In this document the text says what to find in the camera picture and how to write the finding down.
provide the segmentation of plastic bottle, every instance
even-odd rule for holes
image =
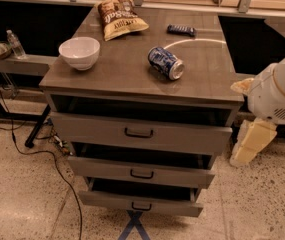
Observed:
[[[11,46],[15,56],[18,59],[25,59],[26,54],[25,54],[25,51],[21,45],[21,42],[20,42],[18,36],[16,34],[14,34],[12,32],[12,30],[7,30],[6,33],[7,33],[8,42],[10,43],[10,46]]]

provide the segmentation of soda can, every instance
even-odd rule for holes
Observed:
[[[179,79],[183,74],[183,61],[162,47],[152,48],[149,51],[148,60],[151,66],[170,80]]]

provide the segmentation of drawer handle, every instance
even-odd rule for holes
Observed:
[[[134,207],[134,202],[132,202],[131,203],[131,207],[132,207],[133,210],[148,212],[148,211],[151,210],[152,204],[149,205],[149,208],[137,208],[137,207]]]
[[[141,134],[141,133],[134,133],[134,132],[130,131],[127,127],[125,127],[125,129],[124,129],[124,133],[128,137],[134,137],[134,138],[148,139],[148,138],[152,138],[152,136],[153,136],[153,130],[151,130],[149,134]]]
[[[140,175],[134,175],[134,174],[133,174],[133,169],[131,169],[130,175],[131,175],[133,178],[140,178],[140,179],[147,179],[147,180],[149,180],[149,179],[152,179],[152,178],[153,178],[154,172],[151,172],[151,175],[150,175],[150,176],[140,176]]]

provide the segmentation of drawer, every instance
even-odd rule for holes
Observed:
[[[229,127],[189,125],[52,112],[59,136],[82,142],[186,153],[221,153]]]
[[[84,205],[191,217],[203,209],[195,202],[196,189],[102,179],[91,183],[89,191],[79,193]]]
[[[188,188],[208,188],[214,178],[201,155],[87,146],[81,157],[68,158],[76,175]]]

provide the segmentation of brown chip bag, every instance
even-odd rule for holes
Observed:
[[[95,7],[98,8],[102,19],[105,41],[149,27],[133,11],[132,0],[105,0]]]

